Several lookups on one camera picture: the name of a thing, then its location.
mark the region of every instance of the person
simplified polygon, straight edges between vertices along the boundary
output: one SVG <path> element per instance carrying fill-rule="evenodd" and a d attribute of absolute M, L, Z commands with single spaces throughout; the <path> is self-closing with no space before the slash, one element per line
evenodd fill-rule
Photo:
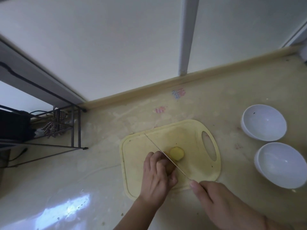
<path fill-rule="evenodd" d="M 160 151 L 148 153 L 140 195 L 114 230 L 148 229 L 167 194 L 178 182 L 175 167 L 167 174 L 170 163 Z M 252 209 L 221 183 L 192 180 L 190 187 L 209 219 L 221 230 L 288 229 Z"/>

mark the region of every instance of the beige countertop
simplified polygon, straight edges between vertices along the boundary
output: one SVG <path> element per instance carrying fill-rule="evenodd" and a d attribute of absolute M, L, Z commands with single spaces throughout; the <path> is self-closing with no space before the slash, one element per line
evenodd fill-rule
<path fill-rule="evenodd" d="M 0 228 L 8 229 L 4 226 L 10 225 L 19 229 L 22 220 L 23 224 L 32 224 L 29 229 L 36 229 L 44 226 L 42 220 L 48 220 L 48 227 L 56 229 L 112 229 L 132 204 L 123 188 L 121 139 L 185 119 L 202 122 L 213 134 L 222 163 L 217 181 L 270 218 L 286 223 L 307 222 L 307 187 L 283 189 L 263 178 L 253 158 L 265 142 L 251 139 L 240 128 L 247 107 L 270 105 L 284 115 L 288 124 L 279 142 L 289 144 L 307 158 L 306 85 L 306 65 L 298 56 L 288 56 L 90 110 L 82 116 L 82 144 L 89 150 L 5 170 L 0 207 L 6 211 L 0 214 Z M 70 138 L 65 134 L 40 139 L 42 142 L 69 144 Z M 56 152 L 33 146 L 18 162 Z M 86 207 L 78 210 L 82 198 L 87 198 Z M 62 213 L 57 209 L 65 205 L 77 210 Z M 191 190 L 186 190 L 168 196 L 150 229 L 216 228 Z"/>

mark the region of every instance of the knife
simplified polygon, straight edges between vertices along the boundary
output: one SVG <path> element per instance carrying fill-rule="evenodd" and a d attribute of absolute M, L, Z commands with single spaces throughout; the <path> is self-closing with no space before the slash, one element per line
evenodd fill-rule
<path fill-rule="evenodd" d="M 154 146 L 156 146 L 158 149 L 159 149 L 159 147 L 151 140 L 151 139 L 149 139 L 153 144 L 154 144 Z M 190 179 L 190 178 L 188 178 L 188 176 L 178 167 L 178 165 L 175 163 L 175 162 L 173 162 L 173 160 L 165 153 L 165 152 L 163 152 L 161 149 L 159 149 L 159 151 L 160 152 L 162 152 L 179 170 L 180 170 L 180 172 L 182 172 L 183 174 L 184 174 L 184 176 L 186 176 L 187 177 L 187 179 Z"/>

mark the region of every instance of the white bowl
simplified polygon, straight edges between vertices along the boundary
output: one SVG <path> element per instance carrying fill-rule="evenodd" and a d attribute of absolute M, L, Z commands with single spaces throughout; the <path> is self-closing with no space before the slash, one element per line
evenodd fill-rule
<path fill-rule="evenodd" d="M 293 147 L 267 143 L 255 155 L 256 169 L 269 181 L 287 189 L 296 189 L 307 181 L 307 164 Z"/>
<path fill-rule="evenodd" d="M 267 105 L 253 105 L 247 108 L 241 118 L 242 130 L 254 139 L 275 141 L 287 131 L 287 123 L 282 114 Z"/>

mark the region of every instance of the cutting board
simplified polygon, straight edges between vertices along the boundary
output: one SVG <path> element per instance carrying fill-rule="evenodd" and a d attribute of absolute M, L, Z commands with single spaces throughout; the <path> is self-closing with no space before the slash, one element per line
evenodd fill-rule
<path fill-rule="evenodd" d="M 205 149 L 202 140 L 203 131 L 208 134 L 213 143 L 216 152 L 215 161 L 210 158 Z M 175 146 L 182 148 L 185 151 L 185 157 L 178 165 L 188 178 L 197 182 L 215 181 L 218 178 L 221 172 L 221 158 L 212 134 L 201 122 L 184 120 L 128 135 L 122 140 L 120 146 L 122 175 L 125 193 L 129 198 L 135 200 L 140 194 L 145 157 L 149 152 L 159 151 L 144 134 L 164 152 L 169 152 Z M 178 184 L 171 191 L 188 189 L 189 179 L 179 170 L 176 173 Z"/>

